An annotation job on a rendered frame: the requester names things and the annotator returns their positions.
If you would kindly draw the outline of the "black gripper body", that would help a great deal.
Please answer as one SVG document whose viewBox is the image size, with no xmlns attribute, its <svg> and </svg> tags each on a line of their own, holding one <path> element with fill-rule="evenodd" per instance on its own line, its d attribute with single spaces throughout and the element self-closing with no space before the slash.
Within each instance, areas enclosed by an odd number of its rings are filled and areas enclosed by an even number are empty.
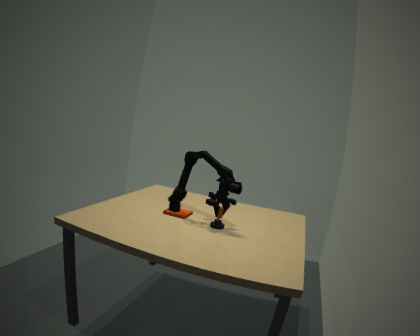
<svg viewBox="0 0 420 336">
<path fill-rule="evenodd" d="M 232 199 L 232 198 L 227 198 L 228 195 L 230 193 L 225 192 L 225 191 L 217 191 L 218 196 L 217 196 L 217 201 L 213 200 L 213 199 L 207 199 L 206 200 L 206 204 L 209 206 L 219 206 L 219 204 L 225 204 L 227 206 L 230 206 L 230 204 L 232 203 L 233 206 L 237 205 L 236 200 Z"/>
</svg>

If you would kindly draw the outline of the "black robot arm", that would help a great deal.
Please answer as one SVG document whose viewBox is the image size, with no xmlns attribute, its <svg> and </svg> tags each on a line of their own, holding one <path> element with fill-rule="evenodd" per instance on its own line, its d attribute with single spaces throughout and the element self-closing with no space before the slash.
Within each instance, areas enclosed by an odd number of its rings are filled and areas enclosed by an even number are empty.
<svg viewBox="0 0 420 336">
<path fill-rule="evenodd" d="M 172 192 L 172 196 L 169 197 L 169 209 L 173 212 L 180 211 L 180 202 L 186 197 L 187 191 L 185 187 L 191 173 L 192 167 L 195 165 L 198 159 L 203 158 L 206 160 L 213 168 L 216 169 L 219 179 L 216 181 L 220 182 L 219 190 L 225 192 L 231 192 L 240 195 L 242 192 L 242 183 L 236 182 L 233 176 L 233 171 L 226 166 L 220 164 L 214 157 L 212 157 L 207 151 L 188 151 L 185 154 L 185 166 L 182 171 L 178 186 Z"/>
</svg>

